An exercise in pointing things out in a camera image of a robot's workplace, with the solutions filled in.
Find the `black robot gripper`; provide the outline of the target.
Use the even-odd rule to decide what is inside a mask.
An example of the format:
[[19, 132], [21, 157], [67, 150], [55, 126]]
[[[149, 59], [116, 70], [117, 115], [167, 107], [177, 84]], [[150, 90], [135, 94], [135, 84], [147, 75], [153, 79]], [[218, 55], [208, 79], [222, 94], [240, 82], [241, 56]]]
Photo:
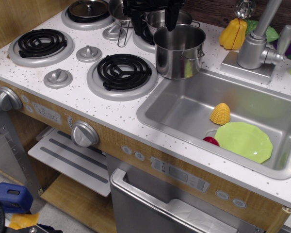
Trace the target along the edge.
[[177, 24], [179, 10], [184, 6], [184, 2], [184, 0], [124, 0], [123, 13], [131, 14], [135, 34], [141, 36], [144, 13], [165, 10], [165, 26], [171, 32]]

